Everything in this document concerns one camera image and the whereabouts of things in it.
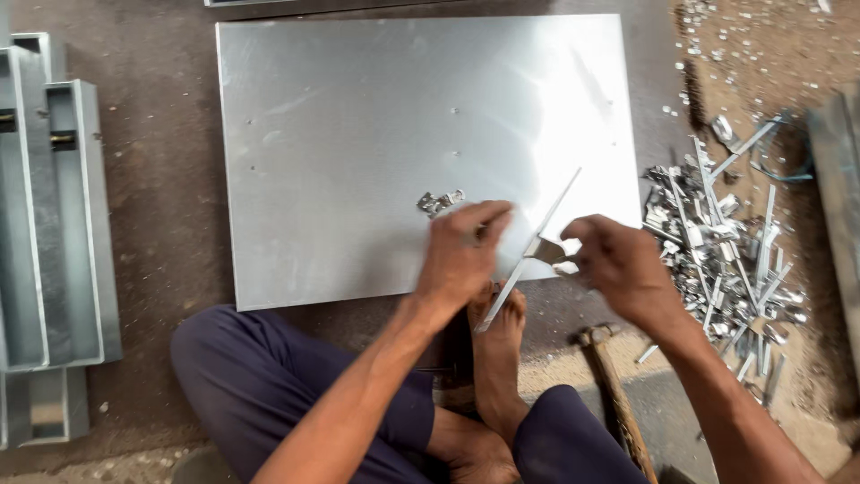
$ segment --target concrete floor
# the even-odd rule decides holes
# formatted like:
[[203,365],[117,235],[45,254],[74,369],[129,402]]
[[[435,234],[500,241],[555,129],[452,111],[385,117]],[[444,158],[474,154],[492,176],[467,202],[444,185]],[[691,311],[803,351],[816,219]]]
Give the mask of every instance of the concrete floor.
[[[203,307],[231,301],[233,294],[214,27],[200,3],[12,2],[15,31],[47,30],[63,36],[69,43],[70,75],[99,86],[126,357],[88,371],[91,434],[73,444],[0,454],[0,475],[50,473],[0,479],[0,483],[166,483],[169,466],[163,465],[162,459],[175,459],[176,452],[181,454],[186,446],[200,445],[205,439],[175,383],[167,354],[169,335],[176,325]],[[465,0],[319,17],[581,13],[583,3],[589,3],[591,11],[600,11],[591,2]],[[770,114],[781,106],[813,106],[827,96],[830,85],[860,75],[860,56],[853,52],[860,51],[856,27],[860,25],[860,4],[834,2],[835,14],[826,22],[819,22],[821,15],[794,0],[715,4],[718,11],[702,20],[696,33],[687,32],[683,15],[666,9],[668,27],[662,36],[651,38],[651,44],[625,38],[628,58],[637,59],[634,68],[629,68],[631,95],[638,92],[641,99],[651,102],[634,105],[641,165],[666,163],[672,148],[683,150],[680,153],[689,151],[691,144],[684,138],[686,121],[697,126],[701,117],[709,119],[725,112],[722,107],[726,107],[735,129],[748,135],[753,130],[750,114],[759,110]],[[751,13],[752,18],[740,13]],[[624,22],[625,36],[641,35],[636,32],[640,27],[634,16]],[[677,26],[677,32],[671,31],[672,25]],[[719,39],[721,28],[731,33],[727,40]],[[739,54],[745,49],[765,54],[758,55],[761,59],[757,61],[750,60],[749,54],[743,59],[727,55],[719,64],[690,59],[697,76],[688,69],[685,77],[674,70],[673,62],[684,58],[686,42],[693,36],[701,38],[706,53],[731,46],[730,50]],[[748,47],[743,40],[755,44]],[[684,47],[674,50],[676,59],[652,52],[654,44],[674,49],[676,41]],[[632,79],[644,78],[648,71],[659,72],[661,81],[634,85]],[[733,78],[732,84],[726,84],[727,77]],[[700,102],[699,110],[688,119],[664,116],[663,105],[686,112],[677,97],[684,82]],[[819,87],[813,89],[804,82]],[[717,159],[725,154],[710,141],[709,152]],[[793,154],[789,150],[778,156],[793,163],[797,158]],[[746,162],[738,163],[736,169],[746,177],[732,191],[754,202],[751,216],[762,213],[762,194],[766,191],[754,186],[766,187],[767,181],[748,169]],[[847,460],[849,443],[856,436],[856,379],[845,346],[817,188],[814,183],[793,189],[779,186],[777,217],[795,232],[782,236],[777,244],[786,249],[790,260],[796,259],[789,279],[802,283],[810,293],[813,318],[792,334],[786,350],[792,364],[773,413],[790,437],[803,436],[795,441],[816,467],[829,475]],[[599,299],[590,301],[587,298],[591,296],[558,282],[533,282],[523,289],[531,307],[520,371],[523,393],[533,398],[562,382],[587,391],[593,376],[578,350],[568,347],[567,336],[573,331],[572,325],[587,324],[580,320],[597,322],[611,315]],[[556,301],[576,301],[586,309]],[[396,298],[345,301],[287,312],[292,320],[307,321],[306,331],[360,350],[395,302]],[[344,313],[358,314],[358,321],[331,322]],[[340,324],[347,323],[358,329],[349,334],[340,331]],[[553,324],[566,325],[568,330],[553,332],[552,328],[558,327]],[[612,343],[622,377],[629,382],[667,368],[659,354],[641,367],[632,364],[646,345],[633,333]],[[441,394],[440,399],[455,406],[465,401],[468,406],[468,387],[454,386],[459,390]],[[458,398],[458,392],[467,396]],[[97,410],[103,402],[108,403],[106,413]],[[660,409],[652,403],[638,402],[637,413],[648,409],[658,413]],[[685,447],[685,441],[669,444]],[[700,451],[694,447],[686,450],[694,460]],[[111,471],[111,479],[105,478],[106,470]]]

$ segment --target man's right hand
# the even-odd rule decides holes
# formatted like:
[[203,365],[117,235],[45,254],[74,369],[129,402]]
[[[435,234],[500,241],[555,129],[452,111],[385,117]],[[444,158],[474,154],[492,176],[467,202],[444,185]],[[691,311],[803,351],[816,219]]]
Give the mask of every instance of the man's right hand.
[[576,254],[580,273],[603,293],[613,311],[657,344],[678,329],[687,329],[691,318],[660,262],[653,235],[603,215],[589,215],[571,222],[562,231],[564,239],[580,240],[582,248]]

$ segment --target trouser leg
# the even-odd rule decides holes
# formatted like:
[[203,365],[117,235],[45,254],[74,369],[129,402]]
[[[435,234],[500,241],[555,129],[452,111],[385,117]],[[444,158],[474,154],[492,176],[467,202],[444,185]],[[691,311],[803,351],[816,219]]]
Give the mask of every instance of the trouser leg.
[[648,484],[569,385],[550,388],[519,424],[513,460],[523,482]]
[[[194,412],[249,482],[354,356],[271,311],[211,307],[176,330],[171,356]],[[410,374],[353,482],[427,482],[398,450],[424,451],[433,429],[432,377]]]

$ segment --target aluminum scrap pile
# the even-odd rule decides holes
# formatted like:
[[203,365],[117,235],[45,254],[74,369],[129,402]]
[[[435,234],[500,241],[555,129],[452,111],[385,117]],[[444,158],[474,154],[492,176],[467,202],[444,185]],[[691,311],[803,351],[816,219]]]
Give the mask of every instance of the aluminum scrap pile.
[[119,359],[95,87],[0,2],[0,450],[89,430],[84,367]]
[[[780,355],[771,369],[774,345],[786,343],[786,324],[803,324],[807,318],[799,306],[804,294],[782,285],[792,264],[783,262],[783,250],[774,245],[782,231],[773,220],[777,189],[770,186],[763,220],[735,218],[740,212],[738,197],[730,194],[717,200],[712,185],[737,155],[712,170],[715,164],[703,143],[693,139],[696,156],[687,155],[685,166],[655,166],[645,173],[655,184],[643,225],[662,243],[660,257],[670,268],[686,310],[702,323],[708,340],[724,359],[734,349],[740,359],[738,380],[744,381],[757,363],[755,375],[766,379],[765,391],[753,382],[746,385],[768,406],[785,362],[785,355]],[[639,363],[655,349],[648,348]]]

